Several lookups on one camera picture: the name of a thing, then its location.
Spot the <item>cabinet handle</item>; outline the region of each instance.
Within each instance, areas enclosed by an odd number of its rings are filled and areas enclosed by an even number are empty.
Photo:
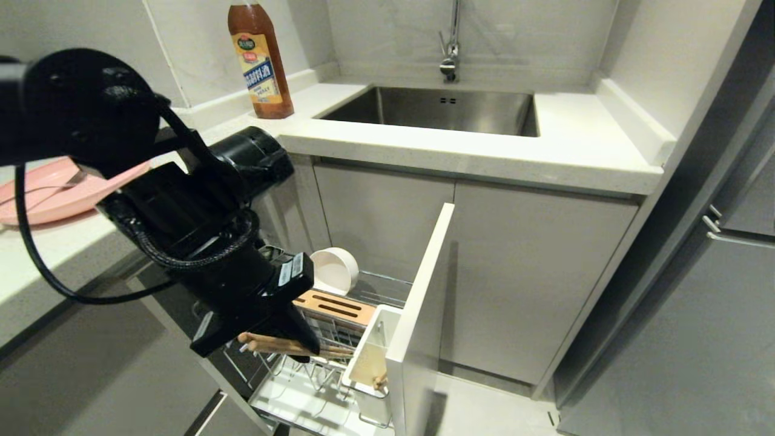
[[[218,408],[221,407],[223,401],[226,400],[227,396],[229,396],[227,393],[218,389],[215,395],[213,395],[212,398],[207,402],[205,408],[199,412],[199,415],[196,417],[196,419],[194,419],[194,422],[191,424],[188,430],[183,433],[183,435],[199,436],[202,430],[204,430],[207,426],[207,423],[210,422],[212,416],[215,415],[215,412],[218,411]]]
[[[708,216],[703,216],[702,221],[711,229],[711,231],[706,233],[706,236],[712,240],[769,248],[771,250],[775,249],[775,237],[765,237],[759,234],[749,234],[735,230],[722,231]]]

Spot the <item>fork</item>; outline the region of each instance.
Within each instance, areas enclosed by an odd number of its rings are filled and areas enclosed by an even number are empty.
[[[34,206],[27,206],[27,209],[28,210],[32,209],[33,207],[38,206],[40,203],[50,199],[52,196],[55,196],[56,194],[58,194],[58,193],[60,193],[62,191],[67,191],[68,189],[73,188],[78,183],[81,183],[82,181],[84,181],[86,176],[87,176],[87,174],[83,170],[79,169],[78,172],[75,173],[75,175],[73,175],[73,177],[70,177],[63,185],[38,186],[37,188],[32,188],[32,189],[26,190],[24,192],[25,194],[29,194],[31,192],[39,191],[41,189],[56,189],[56,191],[54,191],[50,196],[47,196],[45,199],[39,201]],[[7,202],[13,201],[13,199],[15,199],[15,198],[16,198],[16,196],[12,196],[9,199],[3,200],[2,202],[0,202],[0,206],[6,204]]]

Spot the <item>white bowl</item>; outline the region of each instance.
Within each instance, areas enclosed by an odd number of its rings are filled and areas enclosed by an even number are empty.
[[[313,289],[345,296],[358,282],[358,262],[344,248],[331,247],[310,256],[315,263]]]

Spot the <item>white wall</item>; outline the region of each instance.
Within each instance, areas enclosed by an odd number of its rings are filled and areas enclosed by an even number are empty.
[[[0,49],[23,61],[56,50],[102,50],[131,65],[157,92],[183,105],[183,96],[164,60],[140,0],[24,0],[4,2]]]
[[[334,60],[326,0],[263,0],[285,74]],[[241,91],[245,81],[226,26],[229,2],[146,0],[187,106]]]
[[[706,88],[721,83],[714,74],[725,49],[742,39],[732,33],[746,31],[737,23],[750,21],[760,0],[619,3],[601,71],[678,138]]]
[[[437,32],[448,37],[453,0],[329,0],[344,73],[424,65],[439,78]],[[461,0],[460,70],[473,66],[568,71],[586,83],[598,68],[616,0]]]
[[[71,47],[102,50],[134,67],[177,107],[196,106],[245,88],[226,25],[230,2],[7,3],[0,14],[0,54],[31,61]],[[326,0],[260,4],[274,23],[286,74],[334,60]]]

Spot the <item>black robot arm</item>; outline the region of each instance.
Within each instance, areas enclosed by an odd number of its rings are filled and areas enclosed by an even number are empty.
[[[249,127],[206,147],[169,100],[153,93],[129,65],[87,49],[64,50],[29,65],[0,63],[0,101],[0,164],[16,165],[19,229],[55,289],[82,303],[135,296],[82,297],[53,277],[26,220],[25,162],[67,155],[86,172],[110,178],[177,151],[186,172],[174,163],[161,165],[97,208],[212,310],[191,348],[205,356],[254,331],[296,339],[319,353],[318,339],[292,303],[312,287],[312,261],[300,253],[274,265],[259,252],[264,243],[250,202],[293,174],[288,154],[272,136]],[[169,127],[160,129],[160,118]]]

